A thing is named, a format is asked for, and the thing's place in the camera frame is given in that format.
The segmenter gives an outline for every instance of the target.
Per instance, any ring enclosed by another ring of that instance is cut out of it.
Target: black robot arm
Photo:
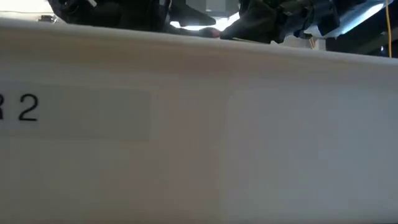
[[[223,32],[181,26],[214,25],[216,21],[185,4],[185,0],[49,0],[54,13],[67,23],[180,35],[245,39],[277,43],[285,36],[310,38],[304,31],[318,26],[322,35],[340,25],[340,17],[367,0],[239,0],[240,19]]]

